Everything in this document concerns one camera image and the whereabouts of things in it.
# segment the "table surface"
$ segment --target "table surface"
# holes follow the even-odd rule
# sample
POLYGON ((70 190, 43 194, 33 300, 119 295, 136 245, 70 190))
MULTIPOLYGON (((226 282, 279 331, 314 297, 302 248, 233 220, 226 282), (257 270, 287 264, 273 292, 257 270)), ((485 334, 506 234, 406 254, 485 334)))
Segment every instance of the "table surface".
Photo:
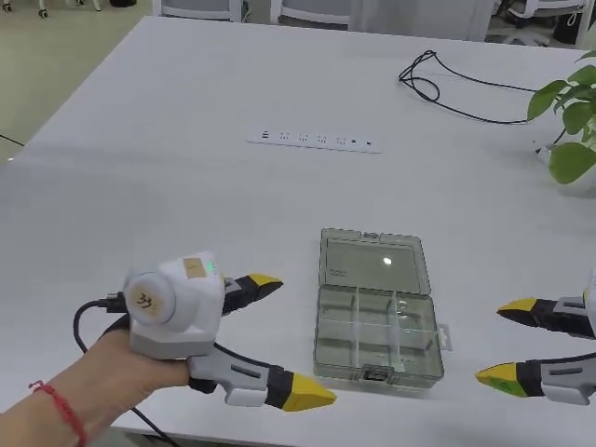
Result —
MULTIPOLYGON (((117 291, 131 266, 211 249, 230 276, 285 286, 223 319, 218 341, 312 372, 324 227, 422 238, 445 377, 421 397, 338 391, 305 413, 233 408, 223 393, 164 390, 142 410, 181 437, 292 446, 591 447, 593 407, 516 400, 474 372, 596 345, 494 311, 580 293, 596 252, 593 201, 561 195, 533 149, 559 133, 471 121, 422 103, 396 77, 419 53, 495 82, 538 88, 578 53, 412 37, 146 18, 0 168, 0 411, 79 353, 72 316, 117 291), (381 155, 245 143, 259 128, 367 136, 381 155)), ((453 78, 451 105, 524 117, 528 95, 453 78)), ((83 318, 91 342, 113 318, 83 318)), ((133 414, 116 427, 147 431, 133 414)))

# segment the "power outlet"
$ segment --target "power outlet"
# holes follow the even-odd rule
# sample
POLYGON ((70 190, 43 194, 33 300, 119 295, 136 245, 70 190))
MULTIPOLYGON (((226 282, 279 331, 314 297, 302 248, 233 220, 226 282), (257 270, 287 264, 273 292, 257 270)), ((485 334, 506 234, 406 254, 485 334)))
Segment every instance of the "power outlet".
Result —
POLYGON ((294 132, 291 130, 259 129, 247 139, 248 142, 276 144, 280 146, 310 147, 332 151, 382 154, 372 140, 346 137, 320 132, 294 132))

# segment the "chair base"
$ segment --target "chair base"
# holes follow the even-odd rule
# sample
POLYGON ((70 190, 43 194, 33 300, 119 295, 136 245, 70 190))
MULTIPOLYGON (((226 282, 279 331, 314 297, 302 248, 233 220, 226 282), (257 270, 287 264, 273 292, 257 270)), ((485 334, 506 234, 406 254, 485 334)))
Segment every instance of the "chair base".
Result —
POLYGON ((550 45, 549 37, 523 28, 496 28, 489 30, 487 36, 489 35, 505 37, 502 44, 512 44, 518 41, 528 47, 548 47, 550 45))

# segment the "black cord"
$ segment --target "black cord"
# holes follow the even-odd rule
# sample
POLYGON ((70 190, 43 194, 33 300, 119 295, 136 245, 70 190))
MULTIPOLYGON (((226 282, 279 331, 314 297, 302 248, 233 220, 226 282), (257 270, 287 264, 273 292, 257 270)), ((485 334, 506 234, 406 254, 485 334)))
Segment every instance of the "black cord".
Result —
MULTIPOLYGON (((81 317, 83 316, 83 314, 85 313, 85 311, 89 310, 92 307, 100 307, 100 308, 110 309, 114 305, 118 306, 119 303, 117 303, 116 300, 104 299, 104 300, 99 300, 99 301, 90 301, 88 303, 85 303, 84 305, 81 305, 78 308, 78 310, 74 313, 74 318, 73 318, 73 336, 75 338, 74 340, 76 341, 76 344, 78 345, 78 347, 81 348, 81 351, 83 351, 83 353, 86 353, 88 350, 87 350, 87 346, 85 345, 85 342, 83 342, 83 339, 81 338, 81 333, 80 333, 81 317)), ((176 442, 170 436, 168 436, 166 433, 164 433, 158 426, 156 426, 151 421, 151 419, 149 419, 147 416, 145 416, 140 410, 138 410, 137 408, 134 408, 134 407, 131 408, 130 410, 133 413, 135 413, 137 416, 139 416, 139 418, 141 418, 141 420, 147 426, 149 426, 152 430, 154 430, 154 432, 157 433, 157 435, 159 435, 159 437, 164 442, 168 443, 172 447, 181 447, 178 442, 176 442)))
POLYGON ((3 140, 6 140, 8 142, 12 142, 14 144, 17 144, 20 147, 25 147, 25 145, 22 142, 18 142, 16 140, 13 140, 12 138, 7 137, 6 135, 2 135, 1 133, 0 133, 0 138, 2 138, 3 140))
POLYGON ((456 114, 463 115, 463 116, 466 116, 468 118, 476 119, 476 120, 481 121, 483 123, 512 125, 512 124, 525 124, 525 123, 528 122, 527 119, 514 119, 514 120, 511 120, 511 121, 500 121, 500 120, 496 120, 496 119, 489 119, 489 118, 485 118, 483 116, 477 116, 477 115, 469 114, 468 112, 464 112, 462 110, 455 109, 453 107, 450 107, 449 105, 445 105, 445 104, 439 102, 439 98, 440 98, 440 89, 439 89, 439 86, 437 84, 435 84, 433 81, 431 81, 430 79, 428 79, 428 78, 414 75, 414 72, 413 72, 418 67, 418 65, 420 65, 421 63, 423 63, 425 61, 428 61, 430 59, 434 59, 435 61, 437 61, 439 63, 439 65, 441 67, 443 67, 445 70, 447 70, 449 73, 451 73, 453 75, 456 75, 458 77, 462 77, 464 79, 467 79, 468 81, 472 81, 472 82, 476 82, 476 83, 479 83, 479 84, 483 84, 485 86, 510 88, 510 89, 513 89, 513 90, 527 91, 527 92, 530 92, 530 93, 535 93, 537 91, 537 90, 532 90, 531 88, 524 88, 524 87, 518 87, 518 86, 510 86, 510 85, 507 85, 507 84, 498 84, 496 82, 483 81, 481 79, 476 79, 474 77, 466 76, 465 74, 458 73, 455 70, 452 70, 451 68, 449 68, 447 65, 445 65, 439 59, 439 56, 437 56, 437 53, 435 51, 432 51, 432 50, 429 49, 429 50, 425 51, 424 53, 422 53, 420 56, 418 56, 414 60, 414 62, 412 62, 412 64, 410 66, 408 66, 403 72, 400 73, 400 77, 399 77, 399 81, 402 84, 406 85, 408 88, 410 88, 411 90, 413 90, 423 100, 428 101, 428 102, 433 102, 434 104, 438 105, 439 107, 442 107, 443 109, 449 110, 450 112, 454 112, 456 114), (426 93, 423 92, 416 85, 416 81, 424 82, 424 83, 430 85, 431 87, 433 87, 434 90, 435 90, 435 92, 436 92, 436 97, 432 98, 432 97, 426 95, 426 93))

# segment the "clear plastic box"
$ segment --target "clear plastic box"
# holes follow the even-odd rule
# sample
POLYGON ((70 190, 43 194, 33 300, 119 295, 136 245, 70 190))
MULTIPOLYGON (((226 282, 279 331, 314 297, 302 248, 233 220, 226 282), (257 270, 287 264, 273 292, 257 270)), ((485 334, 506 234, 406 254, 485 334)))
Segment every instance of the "clear plastic box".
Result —
POLYGON ((430 388, 443 376, 420 239, 324 229, 315 374, 430 388))

